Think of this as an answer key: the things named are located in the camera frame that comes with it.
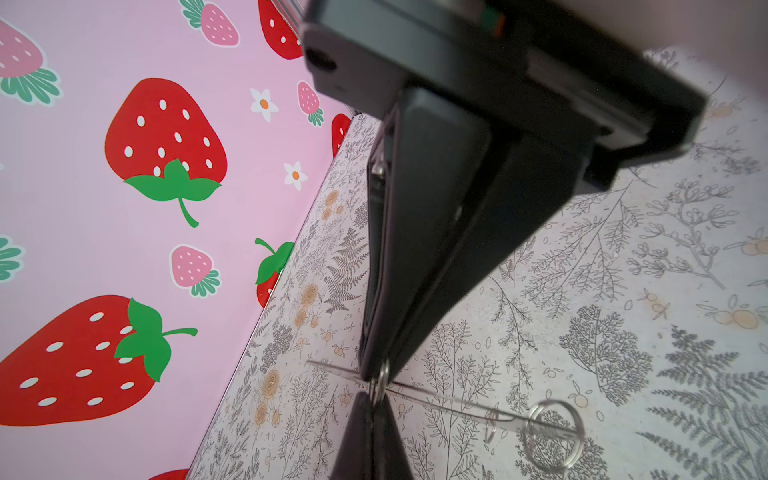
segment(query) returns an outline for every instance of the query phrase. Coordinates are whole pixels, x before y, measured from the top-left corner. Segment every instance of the white flower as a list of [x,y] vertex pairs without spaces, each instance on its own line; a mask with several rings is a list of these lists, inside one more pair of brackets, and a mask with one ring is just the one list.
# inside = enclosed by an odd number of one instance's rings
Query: white flower
[[301,182],[306,181],[306,174],[301,171],[301,163],[296,162],[293,166],[285,164],[285,168],[286,172],[288,172],[286,175],[286,185],[293,184],[293,186],[300,192]]
[[277,108],[277,105],[271,101],[270,91],[265,90],[263,93],[259,93],[258,90],[251,88],[250,94],[255,100],[255,102],[250,105],[250,110],[255,111],[256,113],[261,112],[264,116],[264,120],[266,120],[267,123],[270,123],[272,121],[272,114],[280,111],[280,109]]

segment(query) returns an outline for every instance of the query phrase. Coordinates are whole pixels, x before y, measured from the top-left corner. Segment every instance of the strawberry stem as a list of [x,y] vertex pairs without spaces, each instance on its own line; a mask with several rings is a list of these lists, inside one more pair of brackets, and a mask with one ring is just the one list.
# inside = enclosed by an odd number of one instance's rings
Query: strawberry stem
[[187,220],[187,223],[190,224],[190,227],[195,228],[200,225],[200,222],[192,218],[190,213],[187,212],[187,208],[184,206],[184,200],[181,200],[181,197],[179,197],[179,205],[181,205],[181,213],[184,214],[184,219]]
[[272,253],[275,253],[275,250],[273,250],[273,249],[272,249],[272,247],[270,247],[270,245],[269,245],[267,242],[265,242],[264,240],[261,240],[260,238],[257,238],[257,239],[254,241],[254,243],[255,243],[256,245],[261,245],[261,246],[263,246],[263,247],[266,247],[267,249],[269,249],[269,251],[270,251],[270,252],[272,252]]
[[192,329],[192,328],[188,328],[188,329],[175,329],[175,330],[170,330],[168,332],[162,333],[161,335],[162,336],[175,335],[177,333],[186,333],[187,335],[195,336],[195,335],[197,335],[197,329]]

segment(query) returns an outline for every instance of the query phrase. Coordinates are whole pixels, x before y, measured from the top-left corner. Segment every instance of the pink wallpaper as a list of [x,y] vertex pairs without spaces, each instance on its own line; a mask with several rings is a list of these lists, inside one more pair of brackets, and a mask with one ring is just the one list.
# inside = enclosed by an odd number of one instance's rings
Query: pink wallpaper
[[0,7],[0,477],[189,467],[349,113],[270,6]]

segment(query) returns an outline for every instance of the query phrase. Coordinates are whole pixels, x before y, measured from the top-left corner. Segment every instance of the black plastic mount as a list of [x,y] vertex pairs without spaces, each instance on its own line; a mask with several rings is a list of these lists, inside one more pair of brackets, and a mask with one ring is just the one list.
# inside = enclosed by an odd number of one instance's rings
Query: black plastic mount
[[313,0],[318,91],[383,122],[369,160],[365,380],[435,324],[573,194],[676,157],[704,97],[553,3],[488,2],[495,38],[425,0]]

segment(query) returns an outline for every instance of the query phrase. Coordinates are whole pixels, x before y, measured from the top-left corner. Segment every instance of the red strawberry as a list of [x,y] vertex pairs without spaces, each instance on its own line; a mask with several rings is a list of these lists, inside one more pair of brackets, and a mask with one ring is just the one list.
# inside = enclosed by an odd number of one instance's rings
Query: red strawberry
[[277,249],[277,252],[273,250],[267,242],[260,238],[257,238],[255,243],[256,245],[266,247],[272,252],[272,255],[269,255],[261,261],[261,264],[259,265],[259,276],[256,279],[256,285],[258,285],[256,287],[256,297],[259,299],[259,304],[264,307],[266,306],[267,300],[270,299],[272,289],[277,283],[277,277],[280,276],[280,272],[283,271],[283,267],[285,267],[288,262],[288,256],[290,255],[291,250],[293,250],[293,242],[283,243],[280,245],[280,248]]
[[144,196],[201,201],[221,186],[227,154],[195,100],[179,84],[146,78],[128,94],[107,131],[104,152],[112,170]]
[[320,98],[305,81],[299,82],[298,90],[299,108],[307,115],[306,119],[315,127],[322,127],[325,120],[323,109],[320,108]]
[[61,97],[59,80],[43,65],[37,44],[0,18],[0,90],[29,104],[53,105]]
[[191,296],[214,295],[221,285],[210,255],[189,245],[179,245],[170,253],[170,275],[180,288],[190,289]]
[[272,274],[269,280],[267,280],[264,283],[260,283],[256,287],[256,298],[259,299],[259,305],[264,308],[266,306],[267,300],[270,299],[270,295],[272,295],[272,290],[275,289],[275,285],[277,284],[277,277],[280,276],[278,272],[275,272]]
[[155,309],[123,296],[73,306],[0,362],[0,425],[79,422],[132,407],[170,361],[165,336],[197,335],[162,328]]
[[161,473],[149,480],[184,480],[187,477],[187,472],[189,472],[189,469],[173,470],[172,472]]
[[259,20],[264,39],[275,53],[286,60],[303,55],[301,41],[293,34],[272,0],[259,0]]
[[200,29],[210,43],[219,47],[236,47],[240,35],[227,15],[215,3],[203,0],[179,0],[183,8],[181,13],[190,21],[190,27]]
[[331,141],[333,142],[333,157],[336,158],[336,154],[339,153],[341,143],[344,141],[344,135],[349,129],[349,125],[352,120],[345,114],[338,114],[333,118],[331,122]]

